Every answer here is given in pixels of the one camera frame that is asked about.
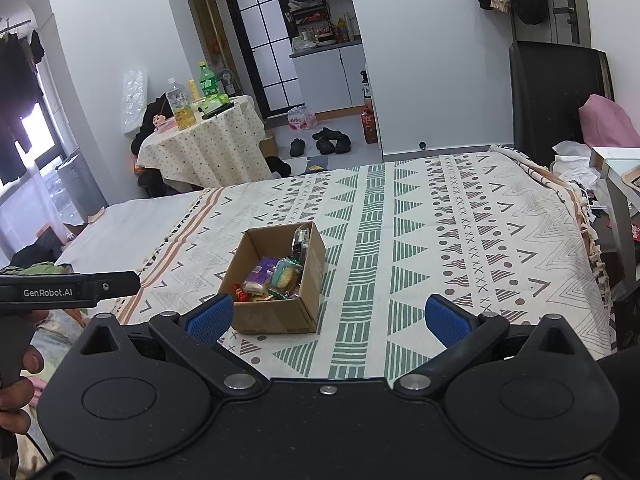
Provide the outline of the left hand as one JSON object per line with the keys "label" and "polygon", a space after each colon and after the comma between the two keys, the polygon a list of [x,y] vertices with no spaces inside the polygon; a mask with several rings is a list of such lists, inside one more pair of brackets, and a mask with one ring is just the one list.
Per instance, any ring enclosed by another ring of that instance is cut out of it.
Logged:
{"label": "left hand", "polygon": [[48,317],[48,310],[21,312],[1,318],[1,431],[26,434],[30,418],[23,411],[34,396],[34,386],[22,371],[43,370],[41,353],[32,345],[36,328]]}

